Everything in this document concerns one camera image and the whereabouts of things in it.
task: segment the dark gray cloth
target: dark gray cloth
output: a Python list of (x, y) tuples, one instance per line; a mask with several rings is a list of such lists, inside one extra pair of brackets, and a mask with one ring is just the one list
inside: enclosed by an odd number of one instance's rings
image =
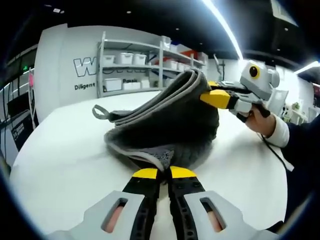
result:
[(170, 165), (187, 168), (216, 137), (218, 110), (200, 100), (200, 95), (210, 90), (201, 71), (188, 69), (135, 110), (102, 110), (105, 118), (115, 123), (104, 140), (118, 153), (153, 163), (162, 171)]

